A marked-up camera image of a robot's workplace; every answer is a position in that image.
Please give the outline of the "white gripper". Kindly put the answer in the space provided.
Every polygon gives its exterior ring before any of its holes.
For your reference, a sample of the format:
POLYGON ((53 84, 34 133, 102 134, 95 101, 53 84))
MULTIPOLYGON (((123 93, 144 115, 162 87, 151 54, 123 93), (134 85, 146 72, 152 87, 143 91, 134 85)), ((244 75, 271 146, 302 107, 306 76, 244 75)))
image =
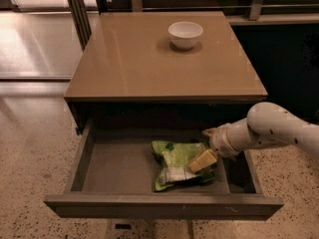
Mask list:
POLYGON ((233 158, 239 155, 239 151, 234 149, 227 137, 227 128, 229 123, 218 127, 204 129, 201 133, 209 137, 209 146, 198 154, 187 166, 186 169, 191 173, 197 173, 218 161, 218 155, 225 158, 233 158))

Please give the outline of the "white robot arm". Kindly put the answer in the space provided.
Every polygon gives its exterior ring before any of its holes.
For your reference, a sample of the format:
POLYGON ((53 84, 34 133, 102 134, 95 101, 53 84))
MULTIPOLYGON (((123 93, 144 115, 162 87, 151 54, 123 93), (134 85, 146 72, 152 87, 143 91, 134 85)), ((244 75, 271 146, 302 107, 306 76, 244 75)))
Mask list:
POLYGON ((209 149, 198 154, 187 166, 197 173, 215 163, 216 157, 235 157, 248 149, 293 144, 319 157, 319 125, 307 122, 285 108, 269 102, 250 108, 245 119, 209 128, 209 149))

